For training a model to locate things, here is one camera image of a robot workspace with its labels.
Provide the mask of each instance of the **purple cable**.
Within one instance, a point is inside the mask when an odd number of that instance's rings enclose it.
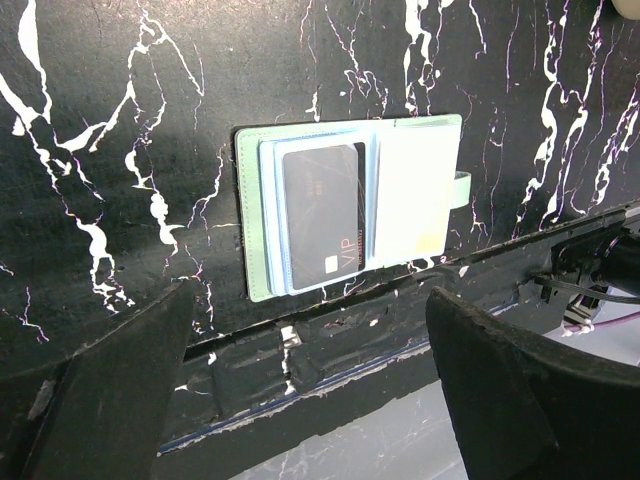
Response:
[[[632,320],[637,320],[640,318],[640,312],[631,313],[629,315],[625,315],[624,317],[614,318],[613,320],[607,320],[606,322],[592,323],[589,325],[593,325],[594,330],[600,330],[602,328],[614,327],[616,325],[620,325],[622,323],[627,323]],[[582,330],[582,325],[569,325],[565,327],[566,330],[570,332],[576,333]]]

